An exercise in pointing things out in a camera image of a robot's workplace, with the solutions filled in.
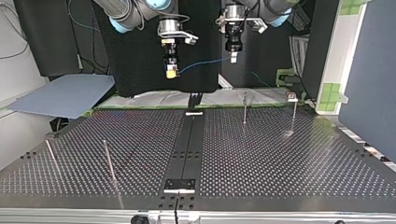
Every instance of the cable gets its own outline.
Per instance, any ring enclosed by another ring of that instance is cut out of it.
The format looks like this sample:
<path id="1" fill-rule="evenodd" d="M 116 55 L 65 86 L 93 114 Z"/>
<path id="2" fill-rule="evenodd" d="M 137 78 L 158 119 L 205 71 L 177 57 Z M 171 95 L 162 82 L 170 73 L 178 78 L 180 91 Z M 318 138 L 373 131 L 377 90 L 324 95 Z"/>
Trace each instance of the cable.
<path id="1" fill-rule="evenodd" d="M 174 211 L 174 213 L 175 213 L 175 224 L 178 224 L 177 205 L 178 205 L 178 198 L 176 200 L 176 206 L 175 206 L 175 211 Z"/>
<path id="2" fill-rule="evenodd" d="M 81 58 L 82 61 L 84 61 L 85 63 L 89 64 L 93 68 L 93 71 L 92 71 L 93 73 L 95 72 L 95 69 L 96 69 L 99 72 L 101 72 L 103 74 L 106 74 L 105 71 L 103 71 L 101 68 L 98 68 L 97 66 L 95 66 L 95 64 L 93 64 L 93 62 L 91 62 L 90 60 L 81 57 L 81 55 L 79 57 Z"/>
<path id="3" fill-rule="evenodd" d="M 18 17 L 18 14 L 17 14 L 17 12 L 14 10 L 14 8 L 10 7 L 9 5 L 7 5 L 7 4 L 5 4 L 5 3 L 3 3 L 3 2 L 0 2 L 0 7 L 1 7 L 1 6 L 8 8 L 8 9 L 15 15 L 15 17 L 16 17 L 17 19 L 19 18 L 19 17 Z M 0 11 L 1 11 L 1 12 L 3 13 L 3 15 L 6 17 L 6 20 L 9 22 L 9 24 L 11 24 L 11 26 L 12 26 L 12 28 L 15 30 L 15 32 L 16 32 L 24 41 L 26 41 L 26 38 L 23 36 L 23 31 L 21 31 L 21 32 L 18 31 L 17 27 L 14 26 L 14 24 L 11 22 L 11 20 L 10 20 L 9 17 L 6 15 L 6 13 L 5 13 L 2 9 L 0 9 Z M 27 43 L 27 41 L 26 41 L 26 45 L 25 45 L 25 47 L 23 48 L 23 50 L 21 50 L 21 51 L 18 52 L 18 53 L 12 54 L 12 55 L 0 57 L 0 60 L 4 60 L 4 59 L 9 59 L 9 58 L 17 57 L 17 56 L 23 54 L 23 53 L 27 50 L 28 47 L 29 47 L 29 43 Z"/>
<path id="4" fill-rule="evenodd" d="M 24 49 L 21 52 L 18 52 L 18 53 L 13 54 L 13 55 L 8 55 L 8 56 L 5 56 L 5 57 L 0 57 L 0 60 L 17 57 L 17 56 L 23 54 L 27 50 L 27 47 L 29 47 L 29 44 L 26 42 L 26 45 L 25 45 Z"/>
<path id="5" fill-rule="evenodd" d="M 99 62 L 97 62 L 97 60 L 96 60 L 95 42 L 96 42 L 96 41 L 95 41 L 95 31 L 92 30 L 92 57 L 93 57 L 93 61 L 94 61 L 99 67 L 108 70 L 108 67 L 110 66 L 110 62 L 107 62 L 107 65 L 106 65 L 106 66 L 103 66 L 103 65 L 99 64 Z"/>
<path id="6" fill-rule="evenodd" d="M 216 60 L 212 60 L 212 61 L 203 61 L 203 62 L 193 63 L 193 64 L 190 64 L 189 66 L 183 68 L 183 69 L 182 69 L 180 72 L 178 72 L 178 73 L 179 73 L 179 74 L 182 74 L 182 73 L 184 73 L 185 71 L 187 71 L 187 70 L 193 68 L 194 66 L 200 65 L 200 64 L 220 63 L 220 62 L 227 61 L 227 60 L 229 60 L 229 59 L 230 59 L 230 57 L 228 57 L 228 58 L 222 58 L 222 59 L 216 59 Z"/>
<path id="7" fill-rule="evenodd" d="M 134 0 L 134 5 L 137 8 L 137 13 L 139 13 L 140 15 L 140 20 L 142 21 L 142 25 L 139 27 L 137 27 L 137 29 L 139 31 L 142 31 L 145 29 L 145 18 L 143 17 L 143 12 L 142 12 L 142 8 L 139 6 L 139 4 L 137 3 L 137 0 Z"/>
<path id="8" fill-rule="evenodd" d="M 74 19 L 73 15 L 72 15 L 72 12 L 71 12 L 71 10 L 70 10 L 70 5 L 72 4 L 72 1 L 73 1 L 73 0 L 69 0 L 69 3 L 67 4 L 67 11 L 68 11 L 68 14 L 69 14 L 70 19 L 72 19 L 72 21 L 73 21 L 75 24 L 79 25 L 79 26 L 82 26 L 82 27 L 85 27 L 85 28 L 88 28 L 88 29 L 93 29 L 93 30 L 95 30 L 95 31 L 97 31 L 97 32 L 100 33 L 100 30 L 99 30 L 98 28 L 95 28 L 95 27 L 92 27 L 92 26 L 89 26 L 89 25 L 84 25 L 84 24 L 82 24 L 82 23 L 80 23 L 80 22 L 78 22 L 78 21 L 76 21 L 76 20 Z"/>
<path id="9" fill-rule="evenodd" d="M 295 14 L 293 15 L 293 18 L 292 18 L 292 20 L 291 20 L 291 26 L 293 26 L 294 27 L 294 18 L 295 18 Z M 304 84 L 304 82 L 303 82 L 303 78 L 302 78 L 302 76 L 299 74 L 299 71 L 298 71 L 298 68 L 297 68 L 297 61 L 296 61 L 296 57 L 295 57 L 295 54 L 294 54 L 294 43 L 293 43 L 293 40 L 292 40 L 292 38 L 293 38 L 293 36 L 294 36 L 294 32 L 293 32 L 293 29 L 294 28 L 291 28 L 292 30 L 291 30 L 291 58 L 294 60 L 294 64 L 295 64 L 295 67 L 296 67 L 296 74 L 295 75 L 297 75 L 297 77 L 300 79 L 300 82 L 301 82 L 301 85 L 302 85 L 302 87 L 303 87 L 303 89 L 304 89 L 304 91 L 306 92 L 306 95 L 310 98 L 310 100 L 312 101 L 312 103 L 314 104 L 314 106 L 315 107 L 317 107 L 317 103 L 316 102 L 314 102 L 314 98 L 312 98 L 312 96 L 309 94 L 309 92 L 308 92 L 308 90 L 306 89 L 306 87 L 305 87 L 305 84 Z"/>
<path id="10" fill-rule="evenodd" d="M 0 2 L 0 7 L 5 7 L 8 10 L 10 10 L 14 16 L 19 19 L 18 13 L 14 10 L 14 8 L 12 8 L 11 6 L 7 5 L 6 3 Z M 17 34 L 23 39 L 26 40 L 26 37 L 23 34 L 23 30 L 19 31 L 17 29 L 17 27 L 15 27 L 14 23 L 12 23 L 12 21 L 9 19 L 9 17 L 7 16 L 7 14 L 3 11 L 3 9 L 0 8 L 0 11 L 3 13 L 3 15 L 6 17 L 6 20 L 9 22 L 9 24 L 12 26 L 12 28 L 15 30 L 15 32 L 17 32 Z"/>
<path id="11" fill-rule="evenodd" d="M 276 93 L 279 94 L 279 95 L 285 96 L 285 93 L 284 93 L 284 92 L 276 91 L 276 90 L 274 90 L 270 85 L 268 85 L 267 83 L 263 82 L 263 81 L 260 79 L 259 75 L 257 75 L 256 73 L 251 72 L 251 71 L 248 71 L 248 73 L 254 75 L 254 76 L 259 80 L 259 82 L 260 82 L 261 84 L 264 84 L 265 86 L 267 86 L 271 91 L 276 92 Z"/>
<path id="12" fill-rule="evenodd" d="M 141 3 L 143 3 L 143 4 L 145 4 L 149 9 L 151 9 L 151 10 L 157 12 L 157 13 L 163 14 L 163 15 L 165 15 L 165 16 L 170 16 L 170 17 L 181 17 L 181 18 L 184 18 L 184 20 L 181 21 L 180 23 L 183 23 L 183 22 L 186 22 L 186 21 L 189 21 L 189 20 L 190 20 L 190 17 L 189 17 L 189 16 L 181 15 L 181 14 L 176 14 L 176 13 L 166 13 L 166 12 L 162 12 L 162 11 L 160 11 L 160 10 L 155 10 L 155 9 L 151 8 L 151 7 L 150 7 L 147 3 L 145 3 L 144 1 L 142 1 L 142 0 L 137 0 L 137 1 L 139 1 L 139 2 L 141 2 Z"/>

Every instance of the black metal plate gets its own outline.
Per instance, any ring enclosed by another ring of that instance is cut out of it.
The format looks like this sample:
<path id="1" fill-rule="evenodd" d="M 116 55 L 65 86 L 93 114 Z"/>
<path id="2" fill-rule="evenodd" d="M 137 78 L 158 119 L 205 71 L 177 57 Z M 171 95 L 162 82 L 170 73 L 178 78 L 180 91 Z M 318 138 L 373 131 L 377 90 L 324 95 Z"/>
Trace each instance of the black metal plate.
<path id="1" fill-rule="evenodd" d="M 325 118 L 292 107 L 205 111 L 183 178 L 193 210 L 396 212 L 396 174 Z"/>

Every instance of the metal bracket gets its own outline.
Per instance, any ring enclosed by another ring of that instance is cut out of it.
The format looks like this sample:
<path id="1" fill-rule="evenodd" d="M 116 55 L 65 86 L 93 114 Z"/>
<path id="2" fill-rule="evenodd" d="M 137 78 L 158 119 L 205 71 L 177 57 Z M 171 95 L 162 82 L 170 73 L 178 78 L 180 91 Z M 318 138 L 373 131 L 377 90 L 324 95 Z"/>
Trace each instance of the metal bracket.
<path id="1" fill-rule="evenodd" d="M 198 36 L 189 34 L 184 31 L 168 31 L 163 33 L 158 33 L 158 36 L 164 39 L 168 38 L 184 38 L 184 42 L 189 45 L 195 45 L 197 40 L 199 39 Z"/>
<path id="2" fill-rule="evenodd" d="M 234 21 L 246 21 L 252 28 L 253 31 L 258 32 L 259 34 L 264 33 L 264 31 L 268 28 L 267 24 L 262 20 L 262 18 L 231 18 L 226 19 L 224 16 L 220 16 L 216 19 L 216 24 L 219 26 L 219 30 L 221 33 L 225 34 L 225 24 L 227 22 Z"/>
<path id="3" fill-rule="evenodd" d="M 193 92 L 190 94 L 189 107 L 187 109 L 186 116 L 203 115 L 204 114 L 201 110 L 195 108 L 196 106 L 198 106 L 201 103 L 203 96 L 204 96 L 204 94 L 201 92 Z"/>
<path id="4" fill-rule="evenodd" d="M 167 179 L 164 193 L 195 193 L 195 179 Z"/>

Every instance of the metal rod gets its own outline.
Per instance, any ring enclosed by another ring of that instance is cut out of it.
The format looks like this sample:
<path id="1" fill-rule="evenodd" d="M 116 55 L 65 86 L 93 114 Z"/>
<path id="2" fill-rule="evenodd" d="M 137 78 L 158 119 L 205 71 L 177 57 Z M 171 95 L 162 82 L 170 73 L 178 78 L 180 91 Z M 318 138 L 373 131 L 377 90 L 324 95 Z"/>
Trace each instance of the metal rod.
<path id="1" fill-rule="evenodd" d="M 244 111 L 244 123 L 247 123 L 247 114 L 248 114 L 248 107 L 245 105 L 245 111 Z"/>
<path id="2" fill-rule="evenodd" d="M 110 167 L 111 176 L 113 177 L 113 180 L 117 180 L 116 174 L 114 173 L 113 162 L 111 161 L 110 151 L 108 150 L 108 145 L 106 140 L 103 140 L 103 146 L 105 147 L 105 152 L 107 156 L 108 166 Z"/>
<path id="3" fill-rule="evenodd" d="M 244 124 L 247 123 L 248 119 L 248 94 L 245 92 L 244 96 Z"/>
<path id="4" fill-rule="evenodd" d="M 296 118 L 297 103 L 298 103 L 298 102 L 295 102 L 295 103 L 294 103 L 293 120 Z"/>
<path id="5" fill-rule="evenodd" d="M 53 154 L 52 147 L 50 145 L 50 140 L 47 139 L 46 144 L 47 144 L 47 148 L 49 149 L 50 156 L 52 157 L 53 160 L 56 160 L 55 154 Z"/>

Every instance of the black cable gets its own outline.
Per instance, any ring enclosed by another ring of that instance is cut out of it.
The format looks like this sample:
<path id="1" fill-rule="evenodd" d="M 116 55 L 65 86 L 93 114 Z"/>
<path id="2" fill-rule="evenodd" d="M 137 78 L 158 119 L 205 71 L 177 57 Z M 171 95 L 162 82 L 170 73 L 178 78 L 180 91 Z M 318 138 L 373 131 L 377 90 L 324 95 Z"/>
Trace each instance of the black cable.
<path id="1" fill-rule="evenodd" d="M 94 19 L 93 19 L 93 16 L 92 16 L 92 27 L 94 26 Z M 103 65 L 101 65 L 101 64 L 99 64 L 99 62 L 97 62 L 97 60 L 96 60 L 96 53 L 95 53 L 95 30 L 93 30 L 92 29 L 92 57 L 93 57 L 93 61 L 99 66 L 99 67 L 101 67 L 101 68 L 104 68 L 104 69 L 108 69 L 108 67 L 110 66 L 110 63 L 109 62 L 107 62 L 107 65 L 106 66 L 103 66 Z"/>
<path id="2" fill-rule="evenodd" d="M 66 2 L 67 8 L 69 7 L 70 1 L 71 1 L 71 0 L 66 0 L 66 1 L 65 1 L 65 2 Z M 78 46 L 78 40 L 77 40 L 76 29 L 75 29 L 75 27 L 74 27 L 74 23 L 73 23 L 73 21 L 72 21 L 72 19 L 71 19 L 70 17 L 69 17 L 69 19 L 70 19 L 71 26 L 72 26 L 73 37 L 74 37 L 75 42 L 76 42 L 76 52 L 77 52 L 77 54 L 79 55 L 79 58 L 80 58 L 82 61 L 84 61 L 85 63 L 87 63 L 88 65 L 90 65 L 90 66 L 92 67 L 92 73 L 95 73 L 95 69 L 96 69 L 96 70 L 98 70 L 99 72 L 105 74 L 106 72 L 103 71 L 101 68 L 98 68 L 97 66 L 95 66 L 95 64 L 94 64 L 93 62 L 91 62 L 90 60 L 88 60 L 88 59 L 82 57 L 82 55 L 81 55 L 81 53 L 80 53 L 80 50 L 79 50 L 79 46 Z"/>
<path id="3" fill-rule="evenodd" d="M 295 10 L 292 9 L 291 12 L 293 12 L 294 15 L 293 15 L 293 18 L 292 18 L 292 20 L 291 20 L 291 26 L 293 26 L 293 27 L 291 27 L 291 41 L 290 41 L 290 43 L 291 43 L 291 55 L 292 55 L 292 59 L 293 59 L 293 61 L 294 61 L 294 65 L 295 65 L 295 67 L 296 67 L 296 74 L 295 74 L 295 75 L 300 79 L 301 85 L 302 85 L 304 91 L 306 92 L 306 95 L 307 95 L 307 96 L 309 97 L 309 99 L 312 101 L 312 103 L 314 104 L 314 106 L 317 107 L 317 103 L 315 102 L 316 100 L 315 100 L 314 98 L 312 98 L 312 96 L 309 94 L 309 92 L 308 92 L 308 90 L 306 89 L 305 84 L 304 84 L 304 82 L 303 82 L 303 78 L 300 76 L 299 71 L 298 71 L 297 61 L 296 61 L 296 57 L 295 57 L 295 54 L 294 54 L 294 44 L 293 44 L 293 39 L 292 39 L 293 36 L 294 36 L 294 32 L 293 32 L 293 31 L 294 31 Z"/>
<path id="4" fill-rule="evenodd" d="M 8 55 L 8 56 L 5 56 L 5 57 L 1 57 L 0 60 L 14 58 L 14 57 L 17 57 L 17 56 L 21 55 L 27 50 L 28 46 L 29 46 L 29 44 L 26 42 L 26 45 L 25 45 L 25 47 L 24 47 L 24 49 L 22 51 L 20 51 L 20 52 L 18 52 L 16 54 L 12 54 L 12 55 Z"/>
<path id="5" fill-rule="evenodd" d="M 177 215 L 177 204 L 178 204 L 178 195 L 177 195 L 177 200 L 176 200 L 176 206 L 175 206 L 175 223 L 178 224 L 178 215 Z"/>

